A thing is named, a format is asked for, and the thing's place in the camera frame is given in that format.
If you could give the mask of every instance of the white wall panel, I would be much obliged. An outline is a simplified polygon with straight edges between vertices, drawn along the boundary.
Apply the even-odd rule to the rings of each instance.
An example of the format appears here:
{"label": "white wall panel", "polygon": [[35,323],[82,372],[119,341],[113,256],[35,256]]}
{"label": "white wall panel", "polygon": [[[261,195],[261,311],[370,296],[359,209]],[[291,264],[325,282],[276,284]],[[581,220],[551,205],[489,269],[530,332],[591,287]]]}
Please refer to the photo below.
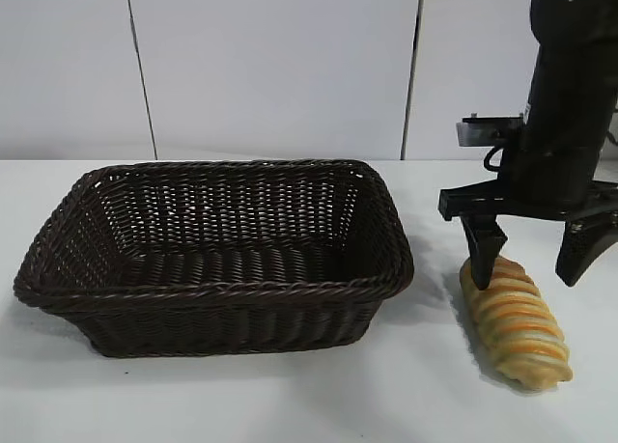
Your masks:
{"label": "white wall panel", "polygon": [[530,0],[425,0],[412,93],[407,158],[476,158],[455,123],[516,116],[528,97],[538,44]]}
{"label": "white wall panel", "polygon": [[0,158],[152,158],[126,0],[0,0]]}
{"label": "white wall panel", "polygon": [[398,158],[417,0],[132,0],[161,158]]}

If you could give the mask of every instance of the bread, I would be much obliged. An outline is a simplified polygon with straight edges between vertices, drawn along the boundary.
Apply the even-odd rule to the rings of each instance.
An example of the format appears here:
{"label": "bread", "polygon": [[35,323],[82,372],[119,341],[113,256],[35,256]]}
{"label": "bread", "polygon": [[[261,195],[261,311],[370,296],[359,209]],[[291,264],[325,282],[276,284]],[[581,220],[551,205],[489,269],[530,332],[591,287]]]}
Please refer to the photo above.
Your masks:
{"label": "bread", "polygon": [[498,371],[530,390],[573,379],[564,334],[523,267],[495,261],[490,285],[479,291],[470,260],[460,271],[463,296]]}

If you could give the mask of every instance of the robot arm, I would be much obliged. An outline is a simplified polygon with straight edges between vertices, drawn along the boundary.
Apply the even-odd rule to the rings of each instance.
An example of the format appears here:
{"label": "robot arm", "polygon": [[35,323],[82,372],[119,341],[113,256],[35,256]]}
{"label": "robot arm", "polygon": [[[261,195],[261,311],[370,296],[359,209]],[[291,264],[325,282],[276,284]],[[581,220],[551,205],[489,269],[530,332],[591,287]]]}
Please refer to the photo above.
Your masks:
{"label": "robot arm", "polygon": [[532,0],[530,17],[540,50],[525,114],[458,124],[461,145],[492,147],[497,179],[440,193],[480,289],[507,240],[498,215],[564,221],[556,272],[569,286],[618,241],[618,184],[593,180],[618,101],[618,0]]}

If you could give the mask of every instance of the table surface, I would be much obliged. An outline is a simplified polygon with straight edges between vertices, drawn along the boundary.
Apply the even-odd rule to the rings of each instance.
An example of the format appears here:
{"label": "table surface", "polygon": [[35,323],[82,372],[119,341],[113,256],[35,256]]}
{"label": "table surface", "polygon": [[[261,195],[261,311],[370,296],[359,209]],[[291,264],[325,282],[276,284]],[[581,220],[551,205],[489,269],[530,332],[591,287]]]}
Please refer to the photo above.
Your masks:
{"label": "table surface", "polygon": [[[0,441],[609,442],[618,435],[618,251],[574,289],[553,272],[562,225],[503,217],[504,254],[524,264],[563,328],[573,382],[527,395],[469,336],[458,222],[438,189],[489,174],[478,162],[373,162],[414,255],[412,286],[385,302],[357,344],[210,358],[114,360],[61,319],[18,303],[13,277],[44,219],[99,161],[0,162]],[[603,179],[618,179],[616,164]]]}

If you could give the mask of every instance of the brown wicker basket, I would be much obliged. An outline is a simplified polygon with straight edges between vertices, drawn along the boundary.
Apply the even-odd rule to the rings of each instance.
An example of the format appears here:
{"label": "brown wicker basket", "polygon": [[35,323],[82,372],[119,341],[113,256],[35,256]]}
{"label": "brown wicker basket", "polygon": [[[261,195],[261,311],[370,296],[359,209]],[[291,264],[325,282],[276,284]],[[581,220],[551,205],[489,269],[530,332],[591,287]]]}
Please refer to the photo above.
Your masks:
{"label": "brown wicker basket", "polygon": [[148,163],[82,177],[14,290],[106,356],[186,356],[352,343],[412,273],[365,163]]}

